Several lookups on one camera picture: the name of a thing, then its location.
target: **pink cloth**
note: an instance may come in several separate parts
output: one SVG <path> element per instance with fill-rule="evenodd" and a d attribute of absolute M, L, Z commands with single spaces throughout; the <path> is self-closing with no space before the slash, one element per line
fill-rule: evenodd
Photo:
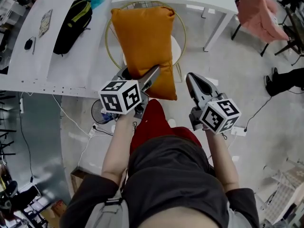
<path fill-rule="evenodd" d="M 241 25 L 266 43 L 289 40 L 281 27 L 272 21 L 277 12 L 272 0 L 239 0 L 238 19 Z"/>

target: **cushion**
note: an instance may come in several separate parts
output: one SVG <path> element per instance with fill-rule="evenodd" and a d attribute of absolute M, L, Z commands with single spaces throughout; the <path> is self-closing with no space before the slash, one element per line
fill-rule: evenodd
<path fill-rule="evenodd" d="M 146 93 L 152 98 L 177 100 L 171 52 L 174 10 L 152 7 L 112 9 L 111 13 L 132 78 L 139 79 L 154 65 L 160 65 L 160 76 Z"/>

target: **white cube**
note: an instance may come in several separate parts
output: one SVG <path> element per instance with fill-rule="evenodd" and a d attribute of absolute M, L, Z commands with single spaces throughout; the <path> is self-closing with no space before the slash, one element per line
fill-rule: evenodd
<path fill-rule="evenodd" d="M 230 130 L 242 115 L 232 99 L 210 101 L 200 120 L 215 134 Z"/>
<path fill-rule="evenodd" d="M 137 80 L 107 81 L 98 94 L 107 113 L 127 114 L 142 102 Z"/>

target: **computer mouse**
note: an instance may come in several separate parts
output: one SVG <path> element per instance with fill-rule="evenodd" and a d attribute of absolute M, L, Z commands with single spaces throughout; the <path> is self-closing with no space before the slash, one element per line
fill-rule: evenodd
<path fill-rule="evenodd" d="M 24 49 L 25 50 L 30 50 L 30 48 L 32 47 L 33 41 L 32 39 L 28 39 L 27 42 L 24 45 Z"/>

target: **cardboard box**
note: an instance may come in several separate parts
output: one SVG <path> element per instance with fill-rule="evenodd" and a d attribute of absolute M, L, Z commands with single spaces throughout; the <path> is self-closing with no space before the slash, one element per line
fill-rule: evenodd
<path fill-rule="evenodd" d="M 54 203 L 51 207 L 42 211 L 40 214 L 48 221 L 49 226 L 59 228 L 60 217 L 66 211 L 67 206 L 62 200 Z"/>
<path fill-rule="evenodd" d="M 75 169 L 71 172 L 71 180 L 72 180 L 72 186 L 73 186 L 74 193 L 76 193 L 80 184 L 84 180 L 85 176 L 88 174 L 89 174 L 88 172 L 85 172 L 82 170 L 77 170 L 77 169 Z"/>

